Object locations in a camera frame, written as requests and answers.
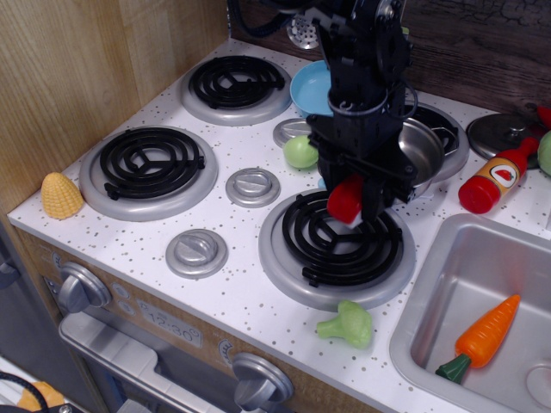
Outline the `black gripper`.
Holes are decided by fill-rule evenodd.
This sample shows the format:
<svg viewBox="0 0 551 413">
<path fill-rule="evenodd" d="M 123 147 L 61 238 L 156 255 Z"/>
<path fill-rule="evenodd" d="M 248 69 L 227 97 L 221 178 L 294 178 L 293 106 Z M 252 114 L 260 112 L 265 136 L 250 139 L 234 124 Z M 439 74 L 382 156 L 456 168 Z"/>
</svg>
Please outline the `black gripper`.
<svg viewBox="0 0 551 413">
<path fill-rule="evenodd" d="M 418 168 L 399 146 L 402 120 L 379 106 L 362 112 L 337 108 L 332 116 L 311 114 L 306 123 L 327 191 L 351 175 L 363 178 L 363 221 L 375 221 L 394 199 L 412 198 Z"/>
</svg>

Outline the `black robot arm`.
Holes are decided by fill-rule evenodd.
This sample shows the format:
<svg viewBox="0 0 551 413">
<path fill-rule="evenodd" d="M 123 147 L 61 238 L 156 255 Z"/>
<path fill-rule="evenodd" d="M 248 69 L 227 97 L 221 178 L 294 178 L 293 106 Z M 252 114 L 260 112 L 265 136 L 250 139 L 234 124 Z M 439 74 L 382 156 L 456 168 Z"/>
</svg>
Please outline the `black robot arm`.
<svg viewBox="0 0 551 413">
<path fill-rule="evenodd" d="M 373 221 L 395 200 L 407 202 L 418 169 L 399 146 L 412 45 L 401 27 L 400 1 L 268 1 L 277 15 L 246 25 L 237 1 L 233 20 L 256 38 L 303 15 L 313 23 L 331 74 L 331 115 L 311 114 L 310 143 L 329 192 L 327 210 L 346 225 Z"/>
</svg>

